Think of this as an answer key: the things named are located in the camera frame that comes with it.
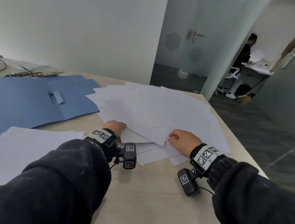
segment hand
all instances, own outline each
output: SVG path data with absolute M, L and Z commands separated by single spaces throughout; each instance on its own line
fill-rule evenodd
M 122 131 L 126 128 L 126 124 L 118 121 L 107 121 L 106 123 L 104 123 L 102 128 L 111 129 L 115 133 L 115 135 L 119 137 Z
M 168 142 L 182 155 L 189 158 L 192 150 L 203 142 L 193 133 L 175 129 L 169 134 Z

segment white chair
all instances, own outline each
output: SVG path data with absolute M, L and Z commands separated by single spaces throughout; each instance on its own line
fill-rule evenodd
M 231 68 L 230 68 L 230 71 L 229 71 L 228 74 L 226 75 L 226 76 L 228 76 L 228 77 L 225 76 L 223 82 L 224 82 L 226 79 L 238 79 L 238 77 L 236 77 L 236 74 L 238 74 L 239 72 L 240 72 L 240 69 L 239 69 L 239 68 L 231 67 Z M 224 89 L 221 89 L 221 88 L 217 87 L 216 90 L 215 90 L 215 97 L 218 97 L 217 90 L 220 91 L 220 92 L 222 92 L 222 93 L 225 92 Z

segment beige table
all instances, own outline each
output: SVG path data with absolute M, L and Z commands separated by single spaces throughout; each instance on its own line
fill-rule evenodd
M 16 69 L 8 68 L 0 72 L 0 77 Z M 64 71 L 43 68 L 41 71 Z M 101 87 L 123 85 L 125 81 L 97 75 L 82 74 L 87 79 L 96 80 Z M 202 95 L 187 93 L 209 104 Z M 211 108 L 219 121 L 232 155 L 229 157 L 252 164 L 265 176 L 257 163 L 241 145 L 238 139 Z M 83 115 L 67 121 L 42 125 L 38 129 L 49 131 L 83 131 L 86 134 L 101 128 L 103 122 L 96 113 Z M 177 178 L 178 170 L 191 169 L 189 162 L 172 166 L 169 159 L 136 166 L 134 170 L 124 170 L 121 165 L 112 168 L 112 182 L 100 208 L 93 216 L 93 223 L 102 224 L 213 224 L 219 223 L 215 217 L 212 196 L 207 191 L 195 198 L 186 197 Z M 206 178 L 198 179 L 201 187 L 209 188 Z

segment black sleeve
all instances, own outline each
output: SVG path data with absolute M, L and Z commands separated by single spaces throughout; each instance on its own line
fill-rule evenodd
M 191 156 L 202 147 L 196 147 Z M 295 195 L 260 176 L 252 165 L 222 156 L 208 171 L 221 224 L 295 223 Z
M 0 223 L 90 223 L 111 182 L 109 149 L 96 143 L 65 142 L 0 186 Z

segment cable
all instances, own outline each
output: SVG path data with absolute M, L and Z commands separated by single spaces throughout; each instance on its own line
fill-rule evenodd
M 204 187 L 198 187 L 198 189 L 206 190 L 206 191 L 210 192 L 212 195 L 214 195 L 211 191 L 209 191 L 208 189 L 206 189 L 206 188 L 204 188 Z
M 5 64 L 5 68 L 1 69 L 0 71 L 3 71 L 7 68 L 7 64 L 4 61 L 2 61 L 2 62 Z
M 120 161 L 120 162 L 115 163 L 114 165 L 111 166 L 110 169 L 112 169 L 115 165 L 117 165 L 117 164 L 119 164 L 119 163 L 123 163 L 123 162 L 124 162 L 124 161 Z

